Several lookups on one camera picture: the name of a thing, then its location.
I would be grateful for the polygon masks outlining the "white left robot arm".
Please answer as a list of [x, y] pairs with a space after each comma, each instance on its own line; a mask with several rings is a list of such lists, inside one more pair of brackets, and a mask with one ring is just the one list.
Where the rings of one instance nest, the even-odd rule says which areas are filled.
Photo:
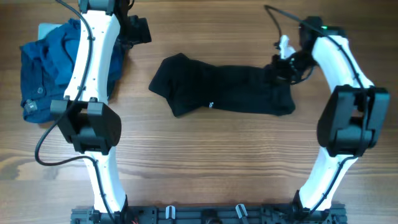
[[151, 41], [146, 18], [129, 16], [133, 1], [80, 1], [81, 30], [76, 62], [63, 98], [50, 112], [66, 142], [73, 145], [90, 176], [93, 221], [121, 219], [128, 211], [116, 162], [121, 118], [108, 106], [113, 48], [131, 49]]

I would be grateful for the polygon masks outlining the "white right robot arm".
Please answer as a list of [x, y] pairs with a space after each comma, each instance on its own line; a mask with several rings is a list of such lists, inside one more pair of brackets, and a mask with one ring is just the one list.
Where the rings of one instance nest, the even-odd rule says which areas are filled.
[[281, 35], [272, 64], [276, 81], [298, 84], [303, 73], [319, 66], [331, 91], [317, 124], [320, 145], [315, 165], [297, 192], [297, 216], [306, 218], [331, 207], [333, 194], [347, 170], [376, 145], [390, 101], [385, 88], [374, 86], [361, 71], [340, 27], [324, 25], [318, 16], [300, 21], [301, 49]]

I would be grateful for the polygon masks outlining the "blue clothes pile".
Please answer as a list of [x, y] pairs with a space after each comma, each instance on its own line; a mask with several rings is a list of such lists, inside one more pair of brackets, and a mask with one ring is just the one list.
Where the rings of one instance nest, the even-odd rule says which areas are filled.
[[80, 42], [81, 23], [69, 19], [44, 38], [21, 50], [21, 107], [24, 121], [46, 123], [52, 100], [61, 100], [71, 80]]

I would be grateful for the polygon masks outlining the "black t-shirt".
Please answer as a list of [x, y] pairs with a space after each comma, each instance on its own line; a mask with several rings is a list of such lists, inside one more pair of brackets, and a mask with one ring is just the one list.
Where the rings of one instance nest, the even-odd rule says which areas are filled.
[[278, 82], [278, 69], [215, 66], [183, 53], [165, 58], [149, 90], [164, 97], [175, 117], [200, 107], [283, 116], [295, 110], [290, 85]]

